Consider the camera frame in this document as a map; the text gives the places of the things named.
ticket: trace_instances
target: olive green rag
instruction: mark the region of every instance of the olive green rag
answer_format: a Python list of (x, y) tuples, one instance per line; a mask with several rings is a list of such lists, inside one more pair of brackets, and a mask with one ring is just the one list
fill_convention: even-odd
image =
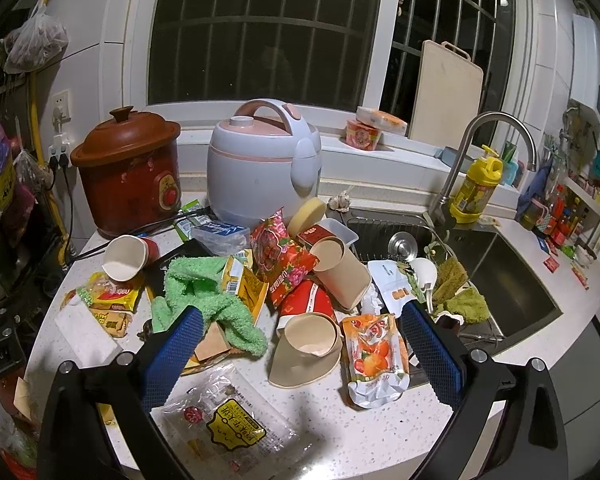
[(433, 291), (433, 304), (439, 305), (455, 296), (458, 289), (466, 283), (469, 277), (466, 270), (454, 256), (438, 267), (438, 279)]
[(202, 313), (205, 331), (217, 321), (231, 346), (260, 357), (268, 345), (262, 330), (253, 325), (251, 312), (240, 298), (220, 289), (226, 261), (222, 256), (172, 260), (164, 275), (164, 298), (157, 296), (151, 303), (154, 332), (167, 330), (192, 305)]
[(472, 286), (445, 301), (436, 310), (437, 314), (442, 310), (448, 310), (452, 314), (460, 314), (467, 324), (481, 323), (489, 319), (489, 308), (487, 302), (484, 301), (484, 296)]

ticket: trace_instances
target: metal bolt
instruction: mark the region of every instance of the metal bolt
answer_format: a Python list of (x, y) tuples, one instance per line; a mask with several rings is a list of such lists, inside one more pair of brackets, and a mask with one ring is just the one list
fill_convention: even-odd
[(116, 357), (116, 362), (120, 365), (120, 366), (127, 366), (129, 364), (131, 364), (131, 362), (134, 360), (134, 355), (131, 352), (122, 352), (122, 354), (118, 355), (118, 357)]
[(531, 365), (533, 368), (535, 368), (539, 372), (543, 371), (546, 368), (544, 361), (542, 361), (542, 359), (538, 359), (537, 357), (534, 357), (533, 359), (531, 359)]
[(61, 374), (67, 374), (73, 369), (74, 369), (74, 364), (71, 361), (65, 361), (63, 363), (60, 363), (60, 366), (58, 367), (58, 371)]
[(476, 348), (471, 350), (471, 359), (473, 359), (477, 363), (483, 363), (487, 360), (487, 353), (484, 350), (480, 350)]

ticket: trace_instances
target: blue cloth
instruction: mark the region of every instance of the blue cloth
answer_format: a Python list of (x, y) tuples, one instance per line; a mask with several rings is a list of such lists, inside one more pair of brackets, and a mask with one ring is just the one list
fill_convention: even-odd
[(540, 169), (536, 171), (534, 179), (531, 184), (526, 188), (526, 191), (518, 197), (518, 207), (516, 208), (516, 220), (519, 221), (522, 213), (525, 212), (526, 208), (531, 203), (531, 199), (534, 195), (542, 195), (544, 188), (546, 187), (546, 180), (549, 177), (551, 171), (551, 165), (554, 162), (554, 158), (551, 157), (549, 160), (540, 166)]

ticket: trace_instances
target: detergent bottle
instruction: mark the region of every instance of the detergent bottle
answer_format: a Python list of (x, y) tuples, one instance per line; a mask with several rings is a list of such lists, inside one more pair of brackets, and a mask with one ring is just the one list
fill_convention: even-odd
[(477, 221), (489, 202), (493, 190), (502, 178), (502, 161), (489, 146), (482, 146), (484, 155), (469, 166), (462, 187), (449, 210), (459, 224)]

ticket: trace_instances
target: blue gripper pad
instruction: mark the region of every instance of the blue gripper pad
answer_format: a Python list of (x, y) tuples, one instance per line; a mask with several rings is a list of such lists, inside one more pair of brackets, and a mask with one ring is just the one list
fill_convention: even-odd
[(410, 301), (402, 308), (402, 331), (438, 400), (455, 411), (462, 401), (462, 372), (417, 305), (417, 302)]
[(177, 326), (171, 326), (167, 340), (145, 369), (141, 400), (145, 413), (164, 405), (205, 333), (198, 309), (187, 307), (183, 314), (174, 322)]

